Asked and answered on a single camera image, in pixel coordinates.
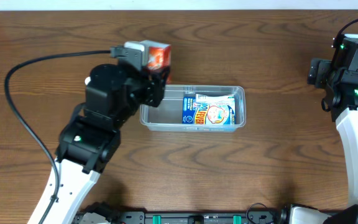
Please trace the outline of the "white green medicine box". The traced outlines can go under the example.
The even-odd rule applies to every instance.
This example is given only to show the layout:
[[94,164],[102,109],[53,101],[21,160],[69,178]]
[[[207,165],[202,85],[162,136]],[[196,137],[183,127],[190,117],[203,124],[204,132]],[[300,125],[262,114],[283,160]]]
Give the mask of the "white green medicine box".
[[207,96],[196,94],[194,104],[207,104],[207,105],[234,105],[234,95],[223,95],[223,96]]

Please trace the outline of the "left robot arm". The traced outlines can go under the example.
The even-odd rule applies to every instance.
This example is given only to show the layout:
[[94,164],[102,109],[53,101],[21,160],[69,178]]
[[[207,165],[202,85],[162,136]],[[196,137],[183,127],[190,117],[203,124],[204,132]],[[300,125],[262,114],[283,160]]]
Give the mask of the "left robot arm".
[[86,100],[59,135],[47,186],[29,223],[71,223],[121,143],[120,128],[140,105],[157,107],[170,67],[137,70],[125,63],[94,67]]

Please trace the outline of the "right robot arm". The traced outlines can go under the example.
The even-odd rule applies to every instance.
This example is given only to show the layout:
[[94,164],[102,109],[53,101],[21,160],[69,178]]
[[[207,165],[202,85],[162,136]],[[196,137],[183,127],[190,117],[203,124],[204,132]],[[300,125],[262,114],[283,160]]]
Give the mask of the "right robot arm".
[[339,34],[333,41],[333,59],[314,58],[307,82],[325,91],[322,109],[331,114],[341,138],[348,206],[340,212],[326,213],[293,203],[282,208],[277,223],[358,223],[358,34]]

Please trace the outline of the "red Panadol ActiFast box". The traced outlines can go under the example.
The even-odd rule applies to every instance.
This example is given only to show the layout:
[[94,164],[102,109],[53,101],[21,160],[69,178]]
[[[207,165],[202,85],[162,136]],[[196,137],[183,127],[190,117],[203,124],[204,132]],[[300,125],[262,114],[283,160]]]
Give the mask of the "red Panadol ActiFast box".
[[171,67],[171,49],[170,44],[163,44],[151,40],[144,41],[148,46],[147,68],[150,71],[162,71],[164,68]]

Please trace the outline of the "blue KoolFever box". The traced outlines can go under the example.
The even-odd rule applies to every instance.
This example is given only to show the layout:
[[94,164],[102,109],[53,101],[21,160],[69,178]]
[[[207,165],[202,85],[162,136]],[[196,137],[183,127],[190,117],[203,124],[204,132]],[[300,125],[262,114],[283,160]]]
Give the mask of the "blue KoolFever box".
[[194,104],[195,96],[183,98],[183,124],[232,125],[236,123],[236,102],[234,105],[197,105]]

